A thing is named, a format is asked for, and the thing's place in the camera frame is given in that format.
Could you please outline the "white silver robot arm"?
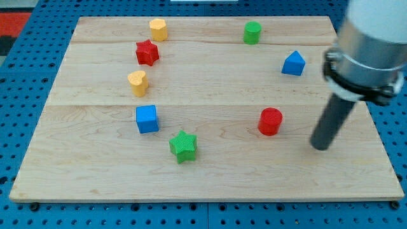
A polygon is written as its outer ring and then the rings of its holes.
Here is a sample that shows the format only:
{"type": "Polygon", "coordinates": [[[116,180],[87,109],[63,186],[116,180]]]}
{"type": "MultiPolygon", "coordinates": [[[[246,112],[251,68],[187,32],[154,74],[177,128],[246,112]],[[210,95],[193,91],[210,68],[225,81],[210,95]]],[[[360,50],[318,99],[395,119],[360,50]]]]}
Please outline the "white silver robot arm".
{"type": "Polygon", "coordinates": [[[406,0],[350,0],[338,37],[325,53],[333,93],[386,106],[401,91],[406,67],[406,0]]]}

